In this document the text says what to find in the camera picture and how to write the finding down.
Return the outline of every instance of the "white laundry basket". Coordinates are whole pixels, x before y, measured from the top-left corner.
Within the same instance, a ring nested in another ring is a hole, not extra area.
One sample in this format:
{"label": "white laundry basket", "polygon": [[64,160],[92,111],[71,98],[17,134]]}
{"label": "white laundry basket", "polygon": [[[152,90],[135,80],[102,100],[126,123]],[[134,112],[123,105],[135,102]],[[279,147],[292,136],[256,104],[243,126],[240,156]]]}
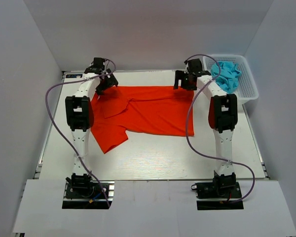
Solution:
{"label": "white laundry basket", "polygon": [[[239,77],[238,88],[234,94],[237,96],[239,104],[244,104],[249,100],[255,100],[259,97],[256,83],[245,57],[232,54],[212,54],[210,56],[215,58],[217,61],[229,61],[234,64],[238,64],[238,69],[242,72],[242,74]],[[210,72],[215,62],[208,57],[203,57],[203,64],[204,69]]]}

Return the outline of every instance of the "red cloth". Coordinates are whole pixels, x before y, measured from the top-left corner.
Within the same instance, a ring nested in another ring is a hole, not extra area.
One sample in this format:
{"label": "red cloth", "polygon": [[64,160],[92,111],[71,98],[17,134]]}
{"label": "red cloth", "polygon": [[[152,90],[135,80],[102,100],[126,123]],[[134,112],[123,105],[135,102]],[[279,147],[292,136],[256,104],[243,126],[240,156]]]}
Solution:
{"label": "red cloth", "polygon": [[[185,119],[193,96],[193,91],[174,90],[172,86],[111,87],[91,101],[91,132],[103,153],[126,141],[126,130],[185,136]],[[192,113],[188,134],[194,135]]]}

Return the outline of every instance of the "white panel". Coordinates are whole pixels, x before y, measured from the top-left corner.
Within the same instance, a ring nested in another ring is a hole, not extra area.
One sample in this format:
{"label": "white panel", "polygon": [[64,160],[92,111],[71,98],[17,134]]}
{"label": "white panel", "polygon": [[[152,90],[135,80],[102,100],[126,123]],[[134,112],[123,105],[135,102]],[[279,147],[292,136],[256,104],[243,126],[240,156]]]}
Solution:
{"label": "white panel", "polygon": [[[257,181],[243,210],[198,211],[194,181],[117,181],[109,210],[62,210],[65,181],[29,180],[14,232],[37,237],[287,237],[296,231],[278,182]],[[251,181],[241,181],[242,193]]]}
{"label": "white panel", "polygon": [[273,0],[25,0],[63,71],[93,57],[174,69],[191,54],[243,55]]}
{"label": "white panel", "polygon": [[[174,72],[117,72],[119,85],[173,85]],[[73,95],[79,84],[64,85],[55,121],[64,134],[72,139],[66,122],[65,97]],[[205,154],[215,155],[215,138],[208,124],[209,100],[201,94],[193,110],[195,136],[191,143]],[[127,131],[128,141],[103,154],[93,135],[89,138],[90,166],[100,180],[130,179],[212,179],[216,162],[200,157],[188,146],[185,137],[157,136]],[[259,155],[242,107],[239,107],[238,124],[233,142],[233,161],[250,166],[256,177],[264,178]],[[65,179],[72,174],[74,152],[52,128],[43,156],[40,179]],[[251,178],[245,167],[235,165],[238,178]]]}
{"label": "white panel", "polygon": [[296,226],[296,0],[274,1],[246,58],[260,94],[248,105],[250,120]]}
{"label": "white panel", "polygon": [[[0,237],[10,236],[50,125],[45,91],[61,71],[22,0],[0,0]],[[51,109],[59,91],[51,94]]]}

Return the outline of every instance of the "basket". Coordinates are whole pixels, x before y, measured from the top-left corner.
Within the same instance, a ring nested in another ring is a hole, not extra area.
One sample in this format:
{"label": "basket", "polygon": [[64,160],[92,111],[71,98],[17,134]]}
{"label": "basket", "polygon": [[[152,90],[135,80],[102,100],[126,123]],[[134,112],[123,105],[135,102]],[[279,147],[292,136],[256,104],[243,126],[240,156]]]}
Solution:
{"label": "basket", "polygon": [[[241,70],[242,74],[238,78],[238,88],[234,91],[234,94],[237,96],[239,104],[244,104],[249,100],[255,100],[259,97],[256,83],[245,57],[232,54],[212,54],[210,56],[217,61],[229,61],[238,64],[238,69]],[[210,72],[215,62],[208,57],[203,57],[203,64],[204,70]]]}

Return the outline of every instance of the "wall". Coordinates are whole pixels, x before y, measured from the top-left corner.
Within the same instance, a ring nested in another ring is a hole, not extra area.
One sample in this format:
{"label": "wall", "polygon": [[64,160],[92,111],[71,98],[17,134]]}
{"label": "wall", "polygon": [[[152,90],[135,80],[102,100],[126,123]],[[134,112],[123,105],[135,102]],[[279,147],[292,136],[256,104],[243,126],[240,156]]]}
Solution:
{"label": "wall", "polygon": [[195,53],[243,55],[273,0],[25,0],[63,71],[93,57],[119,70],[182,68]]}
{"label": "wall", "polygon": [[[50,124],[44,93],[60,80],[61,71],[23,1],[0,0],[0,237],[10,236]],[[50,100],[55,102],[58,93]]]}
{"label": "wall", "polygon": [[259,90],[250,120],[296,226],[296,0],[273,2],[245,56]]}

